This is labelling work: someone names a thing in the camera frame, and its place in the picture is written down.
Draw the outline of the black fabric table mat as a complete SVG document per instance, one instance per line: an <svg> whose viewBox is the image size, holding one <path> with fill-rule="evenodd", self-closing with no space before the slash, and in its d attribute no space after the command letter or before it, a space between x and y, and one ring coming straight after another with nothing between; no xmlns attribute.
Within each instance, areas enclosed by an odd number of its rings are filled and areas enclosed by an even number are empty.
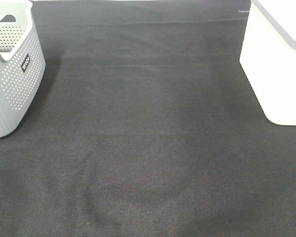
<svg viewBox="0 0 296 237"><path fill-rule="evenodd" d="M249 8L35 1L46 67L0 139L0 237L296 237L296 127L239 64Z"/></svg>

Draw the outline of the white plastic basket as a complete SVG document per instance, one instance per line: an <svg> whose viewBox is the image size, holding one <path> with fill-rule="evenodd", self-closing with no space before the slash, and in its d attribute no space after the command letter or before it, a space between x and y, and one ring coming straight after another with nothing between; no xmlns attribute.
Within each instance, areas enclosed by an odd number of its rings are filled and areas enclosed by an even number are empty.
<svg viewBox="0 0 296 237"><path fill-rule="evenodd" d="M296 0L251 1L239 61L266 118L296 126Z"/></svg>

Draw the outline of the grey perforated plastic basket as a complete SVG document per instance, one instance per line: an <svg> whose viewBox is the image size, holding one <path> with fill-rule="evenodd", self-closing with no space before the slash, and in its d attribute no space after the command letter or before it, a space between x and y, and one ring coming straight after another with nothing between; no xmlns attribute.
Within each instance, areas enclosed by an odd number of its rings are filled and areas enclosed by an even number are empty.
<svg viewBox="0 0 296 237"><path fill-rule="evenodd" d="M29 0L0 0L0 138L12 133L41 83L45 60Z"/></svg>

